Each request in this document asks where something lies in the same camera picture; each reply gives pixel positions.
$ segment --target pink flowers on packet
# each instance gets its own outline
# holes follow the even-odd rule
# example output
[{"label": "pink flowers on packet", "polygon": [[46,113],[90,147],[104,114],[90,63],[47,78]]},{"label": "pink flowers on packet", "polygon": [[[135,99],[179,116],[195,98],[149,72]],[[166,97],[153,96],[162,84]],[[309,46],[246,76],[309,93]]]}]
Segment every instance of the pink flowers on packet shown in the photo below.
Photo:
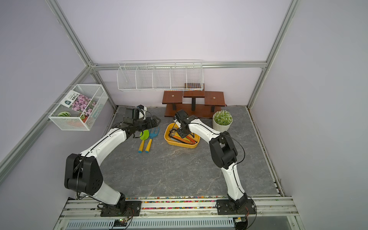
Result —
[{"label": "pink flowers on packet", "polygon": [[90,98],[88,98],[88,97],[86,97],[82,94],[79,94],[78,97],[73,102],[73,104],[71,104],[70,108],[72,110],[80,112],[80,113],[82,113],[87,108],[86,111],[84,112],[84,114],[86,116],[89,116],[91,114],[93,108],[96,106],[95,101],[91,101],[91,103],[89,103],[90,101],[91,101]]}]

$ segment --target white robotic arm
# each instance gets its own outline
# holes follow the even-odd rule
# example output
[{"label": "white robotic arm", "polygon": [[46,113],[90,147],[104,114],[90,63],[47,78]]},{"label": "white robotic arm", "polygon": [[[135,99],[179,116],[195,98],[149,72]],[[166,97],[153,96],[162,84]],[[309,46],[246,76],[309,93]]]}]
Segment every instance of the white robotic arm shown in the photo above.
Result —
[{"label": "white robotic arm", "polygon": [[237,165],[237,151],[228,132],[220,133],[204,124],[196,116],[188,116],[183,110],[176,113],[174,122],[178,123],[178,134],[183,138],[195,133],[210,145],[213,162],[224,174],[227,194],[233,211],[241,210],[248,198],[241,186]]},{"label": "white robotic arm", "polygon": [[77,199],[80,192],[104,203],[105,209],[102,209],[101,216],[121,215],[127,207],[124,194],[112,189],[103,181],[99,166],[112,150],[136,131],[144,131],[159,125],[161,120],[156,116],[146,117],[146,110],[147,108],[142,105],[135,109],[126,109],[123,123],[112,128],[90,148],[80,154],[71,154],[67,158],[64,186],[76,191]]}]

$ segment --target black mounting plate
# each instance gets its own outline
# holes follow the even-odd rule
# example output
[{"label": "black mounting plate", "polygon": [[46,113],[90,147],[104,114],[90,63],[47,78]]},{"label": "black mounting plate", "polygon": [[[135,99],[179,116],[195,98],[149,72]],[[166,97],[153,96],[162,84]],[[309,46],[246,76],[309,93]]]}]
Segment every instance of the black mounting plate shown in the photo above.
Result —
[{"label": "black mounting plate", "polygon": [[248,202],[245,204],[245,207],[248,208],[248,210],[246,208],[243,208],[242,210],[237,210],[236,212],[233,212],[230,209],[230,205],[229,204],[229,200],[228,199],[224,199],[224,200],[216,200],[216,208],[217,208],[217,214],[218,215],[246,215],[248,214],[248,210],[249,210],[249,214],[255,214],[255,208],[252,208],[253,202],[252,200],[248,199]]},{"label": "black mounting plate", "polygon": [[139,212],[141,211],[141,201],[126,201],[127,209],[125,212],[121,212],[119,209],[115,207],[110,206],[104,206],[104,208],[101,210],[101,217],[105,216],[132,216],[134,210],[133,216],[139,216]]}]

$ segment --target wall-mounted wire basket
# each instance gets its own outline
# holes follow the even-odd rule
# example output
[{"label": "wall-mounted wire basket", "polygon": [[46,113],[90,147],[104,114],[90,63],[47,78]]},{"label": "wall-mounted wire basket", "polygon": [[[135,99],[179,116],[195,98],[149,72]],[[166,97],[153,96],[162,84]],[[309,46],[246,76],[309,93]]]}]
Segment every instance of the wall-mounted wire basket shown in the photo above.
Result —
[{"label": "wall-mounted wire basket", "polygon": [[[91,98],[86,109],[80,113],[59,104],[49,115],[49,119],[61,130],[89,131],[105,105],[108,96],[102,85],[77,84],[72,90]],[[87,108],[90,107],[90,103],[95,103],[95,106],[92,111],[88,112]],[[59,116],[62,112],[67,112],[70,116]]]},{"label": "wall-mounted wire basket", "polygon": [[117,82],[121,91],[203,90],[202,61],[123,61],[119,62]]}]

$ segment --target brown wooden shelf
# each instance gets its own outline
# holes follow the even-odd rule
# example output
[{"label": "brown wooden shelf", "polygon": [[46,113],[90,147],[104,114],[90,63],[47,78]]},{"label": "brown wooden shelf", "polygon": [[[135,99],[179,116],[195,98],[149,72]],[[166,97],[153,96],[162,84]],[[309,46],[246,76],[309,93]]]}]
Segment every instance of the brown wooden shelf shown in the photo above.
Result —
[{"label": "brown wooden shelf", "polygon": [[203,90],[192,90],[192,91],[184,91],[184,98],[204,98],[205,97],[205,84],[203,84]]},{"label": "brown wooden shelf", "polygon": [[177,104],[176,110],[173,110],[171,106],[166,107],[165,111],[165,117],[174,117],[176,112],[184,109],[184,111],[189,115],[196,115],[198,118],[209,118],[212,119],[212,116],[215,112],[220,111],[221,107],[215,106],[213,112],[211,112],[211,107],[197,104],[195,111],[192,111],[192,105],[191,104]]},{"label": "brown wooden shelf", "polygon": [[205,105],[226,106],[224,92],[206,91],[205,95]]},{"label": "brown wooden shelf", "polygon": [[162,104],[183,103],[183,91],[164,91]]}]

